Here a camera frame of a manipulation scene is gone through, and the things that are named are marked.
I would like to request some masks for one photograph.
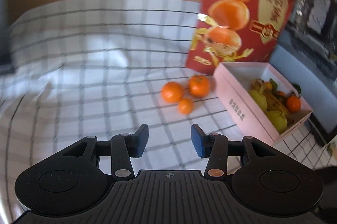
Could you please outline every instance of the ribbed black surface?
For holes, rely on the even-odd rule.
[[[292,218],[274,218],[255,213],[238,203],[225,183],[206,180],[199,171],[143,170],[134,180],[115,183],[108,196],[98,206],[84,213],[63,218],[48,218],[28,212],[16,223],[319,224],[323,222],[311,213]]]

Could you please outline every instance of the pink box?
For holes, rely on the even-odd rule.
[[[220,63],[213,77],[215,93],[244,136],[252,136],[273,145],[302,126],[312,113],[310,105],[301,97],[301,110],[293,114],[294,125],[281,135],[276,131],[247,90],[252,89],[251,83],[256,78],[264,81],[272,78],[278,90],[286,94],[291,91],[297,94],[297,91],[269,63]]]

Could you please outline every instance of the fruit packaging box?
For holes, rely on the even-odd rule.
[[[186,67],[212,75],[219,62],[265,62],[295,0],[202,0]]]
[[[252,81],[273,79],[278,90],[286,94],[296,89],[269,63],[232,62],[220,63],[214,72],[215,93],[244,136],[252,136],[273,145],[293,133],[309,118],[310,105],[301,97],[301,110],[292,114],[293,126],[279,134],[267,116],[248,94]]]

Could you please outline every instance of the grid pattern cloth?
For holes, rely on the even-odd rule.
[[[180,115],[160,98],[161,87],[186,87],[185,68],[199,3],[180,0],[66,0],[26,12],[11,27],[16,74],[0,78],[0,223],[18,218],[17,176],[29,166],[95,135],[110,140],[149,125],[140,169],[204,171],[190,140],[206,133],[242,140],[214,93]],[[276,145],[310,168],[336,165],[306,127]],[[228,171],[239,168],[229,157]],[[100,169],[111,173],[109,158]]]

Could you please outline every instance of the banana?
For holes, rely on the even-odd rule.
[[[252,86],[256,90],[260,90],[261,86],[264,85],[264,81],[261,79],[255,79],[252,82]],[[285,113],[285,117],[288,120],[288,125],[292,125],[294,123],[294,119],[291,117],[288,109],[272,94],[272,92],[268,90],[263,91],[263,95],[267,100],[267,110],[268,111],[280,111],[281,113]]]

